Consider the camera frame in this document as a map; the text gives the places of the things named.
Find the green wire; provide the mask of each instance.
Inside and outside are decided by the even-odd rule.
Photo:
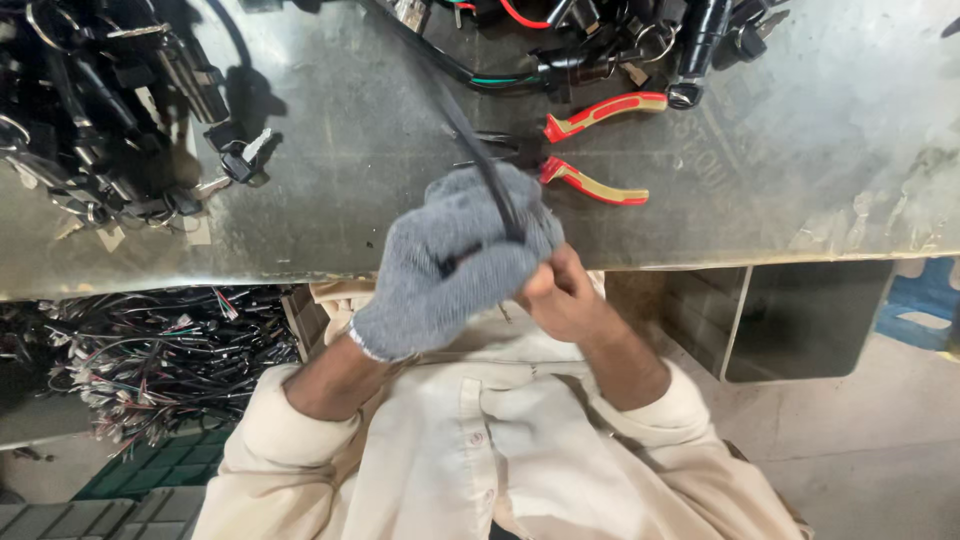
[[[513,81],[516,81],[516,79],[477,79],[476,77],[474,77],[473,79],[470,79],[471,83],[485,83],[485,84],[512,83]]]

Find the bare hand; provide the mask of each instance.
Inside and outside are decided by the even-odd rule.
[[[550,337],[581,343],[612,314],[570,244],[542,262],[516,298]]]

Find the metal key blade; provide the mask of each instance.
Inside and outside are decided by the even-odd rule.
[[[766,40],[770,33],[774,31],[774,28],[777,28],[783,19],[790,15],[790,10],[783,10],[782,12],[776,12],[766,18],[759,26],[756,27],[756,34],[760,36],[760,39]]]

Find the gray knit glove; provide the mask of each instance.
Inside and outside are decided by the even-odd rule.
[[[423,208],[391,226],[373,299],[350,321],[350,337],[366,355],[393,362],[447,345],[470,315],[513,296],[563,243],[560,222],[540,200],[540,184],[512,165],[497,170],[526,241],[506,240],[476,168],[431,184]]]

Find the bundle of wires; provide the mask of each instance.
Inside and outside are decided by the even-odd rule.
[[[48,384],[80,393],[120,452],[187,421],[237,422],[263,370],[300,361],[281,294],[204,286],[48,303],[45,328],[67,349]]]

